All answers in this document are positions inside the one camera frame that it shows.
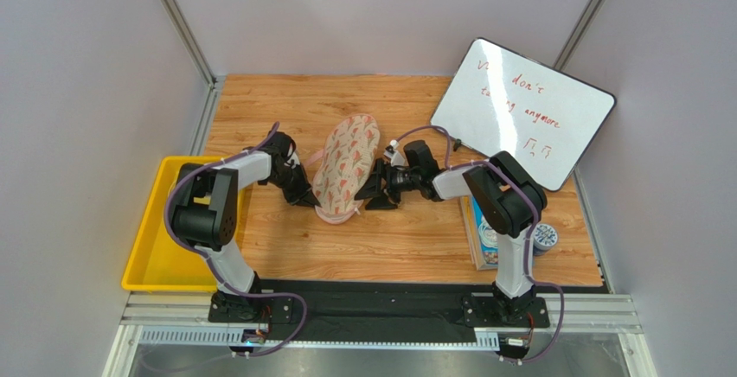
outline slipper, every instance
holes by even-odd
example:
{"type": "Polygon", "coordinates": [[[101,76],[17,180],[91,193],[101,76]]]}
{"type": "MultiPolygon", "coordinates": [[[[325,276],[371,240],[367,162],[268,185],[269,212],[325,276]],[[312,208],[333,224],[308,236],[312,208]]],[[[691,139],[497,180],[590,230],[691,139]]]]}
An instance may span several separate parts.
{"type": "Polygon", "coordinates": [[[312,181],[312,192],[320,201],[317,215],[330,224],[341,224],[353,214],[363,200],[356,192],[366,183],[379,146],[379,125],[370,115],[355,115],[338,124],[328,136],[325,147],[309,163],[323,159],[312,181]]]}

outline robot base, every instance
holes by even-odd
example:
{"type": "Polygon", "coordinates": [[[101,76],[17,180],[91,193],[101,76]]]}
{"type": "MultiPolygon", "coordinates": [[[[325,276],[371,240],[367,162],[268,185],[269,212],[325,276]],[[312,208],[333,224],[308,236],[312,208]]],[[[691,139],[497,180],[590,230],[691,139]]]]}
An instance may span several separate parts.
{"type": "Polygon", "coordinates": [[[492,285],[493,296],[463,297],[463,316],[467,327],[529,328],[530,314],[535,328],[549,328],[545,299],[535,295],[535,287],[520,297],[509,298],[492,285]]]}
{"type": "MultiPolygon", "coordinates": [[[[261,293],[258,274],[253,280],[250,293],[261,293]]],[[[208,321],[211,323],[259,323],[265,314],[264,310],[270,315],[271,323],[289,323],[292,317],[292,299],[285,297],[245,298],[217,291],[210,299],[208,321]]]]}

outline wooden tabletop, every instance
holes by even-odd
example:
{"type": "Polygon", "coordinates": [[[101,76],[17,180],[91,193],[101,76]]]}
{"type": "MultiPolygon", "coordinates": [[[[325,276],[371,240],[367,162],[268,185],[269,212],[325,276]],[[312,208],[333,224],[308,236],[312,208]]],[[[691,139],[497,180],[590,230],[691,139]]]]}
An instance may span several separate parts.
{"type": "MultiPolygon", "coordinates": [[[[230,75],[209,133],[207,155],[230,156],[257,144],[274,121],[297,142],[302,161],[324,147],[330,131],[357,113],[373,115],[388,141],[427,125],[450,78],[429,76],[230,75]]],[[[442,165],[445,139],[421,131],[442,165]]],[[[466,148],[451,164],[481,156],[466,148]]],[[[307,169],[312,179],[315,164],[307,169]]],[[[548,193],[542,220],[559,244],[535,258],[534,276],[558,284],[601,285],[573,183],[548,193]]],[[[405,193],[400,209],[362,211],[333,226],[312,208],[291,207],[273,186],[255,186],[236,235],[243,257],[262,278],[491,283],[496,271],[471,262],[458,200],[431,202],[405,193]]]]}

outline yellow tray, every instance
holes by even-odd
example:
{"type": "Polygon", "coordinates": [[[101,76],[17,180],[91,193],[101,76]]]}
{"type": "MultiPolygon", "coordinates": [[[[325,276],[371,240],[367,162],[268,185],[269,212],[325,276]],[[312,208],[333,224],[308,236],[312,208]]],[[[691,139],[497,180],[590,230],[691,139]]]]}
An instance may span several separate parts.
{"type": "MultiPolygon", "coordinates": [[[[214,292],[215,278],[196,254],[178,246],[163,225],[163,206],[179,169],[185,163],[212,163],[220,157],[166,157],[158,169],[156,181],[144,218],[138,228],[136,242],[120,284],[128,291],[214,292]]],[[[239,195],[238,214],[248,208],[251,189],[239,195]]],[[[238,224],[245,217],[238,217],[238,224]]]]}

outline white whiteboard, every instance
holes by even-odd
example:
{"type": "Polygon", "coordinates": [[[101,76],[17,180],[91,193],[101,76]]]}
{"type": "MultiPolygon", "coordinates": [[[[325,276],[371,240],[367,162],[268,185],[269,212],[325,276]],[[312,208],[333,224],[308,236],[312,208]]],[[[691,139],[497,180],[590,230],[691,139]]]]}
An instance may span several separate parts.
{"type": "Polygon", "coordinates": [[[430,121],[486,156],[508,151],[555,191],[615,103],[610,93],[479,38],[430,121]]]}

